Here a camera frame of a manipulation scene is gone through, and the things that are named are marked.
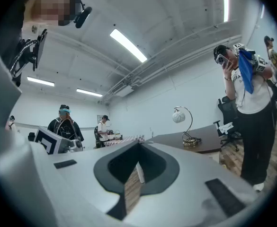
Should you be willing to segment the white ceiling pipe run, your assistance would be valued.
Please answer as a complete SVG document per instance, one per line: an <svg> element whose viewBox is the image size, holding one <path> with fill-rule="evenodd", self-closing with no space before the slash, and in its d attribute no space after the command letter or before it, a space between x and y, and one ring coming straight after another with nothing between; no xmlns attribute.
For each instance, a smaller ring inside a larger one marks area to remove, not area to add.
<svg viewBox="0 0 277 227"><path fill-rule="evenodd" d="M216 24L191 33L154 54L151 58L134 68L107 91L101 101L107 102L127 86L140 87L146 82L209 52L219 44L241 40L238 20Z"/></svg>

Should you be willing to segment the red white checkered table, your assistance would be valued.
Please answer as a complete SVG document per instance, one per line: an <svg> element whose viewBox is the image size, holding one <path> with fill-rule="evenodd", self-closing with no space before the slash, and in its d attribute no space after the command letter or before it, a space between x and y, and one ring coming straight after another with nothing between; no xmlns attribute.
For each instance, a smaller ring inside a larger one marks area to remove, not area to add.
<svg viewBox="0 0 277 227"><path fill-rule="evenodd" d="M115 145L115 144L119 144L119 143L124 143L124 142L128 142L128 141L144 141L144 136L143 135L136 135L136 136L129 136L129 137L125 137L124 139L119 139L119 140L109 140L104 142L106 147Z"/></svg>

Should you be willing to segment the white ceiling air conditioner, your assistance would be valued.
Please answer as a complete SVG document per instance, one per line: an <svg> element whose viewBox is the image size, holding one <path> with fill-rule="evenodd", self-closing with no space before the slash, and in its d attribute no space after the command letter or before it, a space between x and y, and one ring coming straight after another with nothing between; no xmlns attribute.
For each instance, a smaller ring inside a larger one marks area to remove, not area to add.
<svg viewBox="0 0 277 227"><path fill-rule="evenodd" d="M125 97L126 95L128 95L132 92L134 92L133 88L130 85L128 85L128 86L122 88L121 90L117 91L116 96Z"/></svg>

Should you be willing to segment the gold lamp with white shade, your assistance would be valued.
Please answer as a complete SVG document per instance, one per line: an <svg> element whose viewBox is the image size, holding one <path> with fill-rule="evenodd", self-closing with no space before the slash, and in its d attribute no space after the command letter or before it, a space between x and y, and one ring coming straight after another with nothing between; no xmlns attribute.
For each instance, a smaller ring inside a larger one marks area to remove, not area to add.
<svg viewBox="0 0 277 227"><path fill-rule="evenodd" d="M172 115L172 119L175 123L181 123L186 120L186 115L180 109L185 109L190 116L190 124L186 131L182 133L183 146L185 148L196 147L199 142L201 142L201 138L193 137L190 135L190 130L193 124L193 115L192 113L184 106L176 106L174 107L174 113Z"/></svg>

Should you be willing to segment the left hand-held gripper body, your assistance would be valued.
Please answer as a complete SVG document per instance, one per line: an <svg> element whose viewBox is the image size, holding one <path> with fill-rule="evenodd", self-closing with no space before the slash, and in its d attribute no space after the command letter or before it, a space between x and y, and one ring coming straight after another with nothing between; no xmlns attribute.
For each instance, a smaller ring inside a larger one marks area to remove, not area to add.
<svg viewBox="0 0 277 227"><path fill-rule="evenodd" d="M49 155L83 151L79 140L69 140L39 126L34 142L44 146Z"/></svg>

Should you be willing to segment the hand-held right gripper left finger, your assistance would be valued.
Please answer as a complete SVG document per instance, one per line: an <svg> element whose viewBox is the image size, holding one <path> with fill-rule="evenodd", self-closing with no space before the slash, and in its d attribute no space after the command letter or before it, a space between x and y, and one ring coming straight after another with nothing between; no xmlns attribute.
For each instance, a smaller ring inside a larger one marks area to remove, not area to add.
<svg viewBox="0 0 277 227"><path fill-rule="evenodd" d="M107 168L108 157L119 157L135 144L48 155L33 142L33 221L41 227L139 227L122 216L125 187Z"/></svg>

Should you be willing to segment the white crumpled cloth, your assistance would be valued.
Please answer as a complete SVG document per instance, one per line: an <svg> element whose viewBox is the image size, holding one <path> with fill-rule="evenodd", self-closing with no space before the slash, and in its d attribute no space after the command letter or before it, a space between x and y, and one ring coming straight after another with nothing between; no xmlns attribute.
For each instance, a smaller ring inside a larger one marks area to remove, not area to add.
<svg viewBox="0 0 277 227"><path fill-rule="evenodd" d="M218 130L222 133L222 134L228 134L228 130L233 128L233 123L230 122L228 124L225 124L223 126L219 126Z"/></svg>

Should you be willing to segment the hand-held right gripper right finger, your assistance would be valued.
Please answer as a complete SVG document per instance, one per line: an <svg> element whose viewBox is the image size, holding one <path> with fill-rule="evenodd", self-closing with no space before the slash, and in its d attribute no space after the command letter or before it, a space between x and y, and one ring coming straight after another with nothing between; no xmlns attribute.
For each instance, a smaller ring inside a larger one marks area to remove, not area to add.
<svg viewBox="0 0 277 227"><path fill-rule="evenodd" d="M164 192L140 197L126 216L134 227L242 227L258 195L243 179L208 156L152 143L150 146L174 157L179 175ZM245 208L227 217L206 186L220 181L245 204Z"/></svg>

